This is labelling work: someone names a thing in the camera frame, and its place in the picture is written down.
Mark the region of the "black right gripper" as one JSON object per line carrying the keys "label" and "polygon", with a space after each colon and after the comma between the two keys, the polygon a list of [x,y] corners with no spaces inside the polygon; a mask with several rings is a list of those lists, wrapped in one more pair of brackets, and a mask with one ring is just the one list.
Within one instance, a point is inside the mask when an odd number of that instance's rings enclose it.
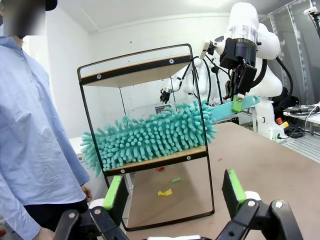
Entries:
{"label": "black right gripper", "polygon": [[256,53],[257,46],[248,40],[227,38],[225,41],[219,65],[232,70],[225,83],[225,98],[230,98],[231,93],[233,112],[242,110],[245,95],[252,88],[257,73]]}

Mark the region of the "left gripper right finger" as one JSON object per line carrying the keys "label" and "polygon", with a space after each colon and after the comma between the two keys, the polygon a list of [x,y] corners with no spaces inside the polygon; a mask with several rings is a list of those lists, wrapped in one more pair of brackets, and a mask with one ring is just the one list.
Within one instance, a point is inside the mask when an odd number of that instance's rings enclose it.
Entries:
{"label": "left gripper right finger", "polygon": [[244,191],[233,169],[225,170],[221,190],[230,221],[218,240],[244,240],[251,230],[261,231],[266,240],[303,239],[287,201],[278,199],[264,203],[257,192]]}

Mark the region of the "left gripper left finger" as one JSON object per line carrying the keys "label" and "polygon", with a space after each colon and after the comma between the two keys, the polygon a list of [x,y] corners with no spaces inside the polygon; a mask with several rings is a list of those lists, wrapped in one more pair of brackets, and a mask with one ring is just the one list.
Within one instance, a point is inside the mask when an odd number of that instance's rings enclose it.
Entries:
{"label": "left gripper left finger", "polygon": [[114,176],[101,206],[89,208],[84,213],[65,211],[54,233],[55,240],[126,240],[120,229],[129,192],[125,179]]}

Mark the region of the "background robot black gripper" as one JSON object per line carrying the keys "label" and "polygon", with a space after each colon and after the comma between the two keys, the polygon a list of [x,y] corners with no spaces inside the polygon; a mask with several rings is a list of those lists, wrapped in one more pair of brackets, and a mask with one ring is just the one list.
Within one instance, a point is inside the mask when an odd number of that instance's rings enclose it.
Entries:
{"label": "background robot black gripper", "polygon": [[170,99],[171,93],[172,93],[172,89],[168,87],[162,88],[160,90],[160,97],[159,97],[160,102],[166,104]]}

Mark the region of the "person right hand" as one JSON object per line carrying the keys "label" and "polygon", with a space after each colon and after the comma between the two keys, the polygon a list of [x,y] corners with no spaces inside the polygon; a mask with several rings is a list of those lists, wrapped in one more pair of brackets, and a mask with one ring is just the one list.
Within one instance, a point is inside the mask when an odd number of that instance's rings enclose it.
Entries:
{"label": "person right hand", "polygon": [[87,203],[89,203],[93,199],[91,189],[86,184],[83,184],[81,186],[81,189],[82,189],[83,193],[85,194],[85,201]]}

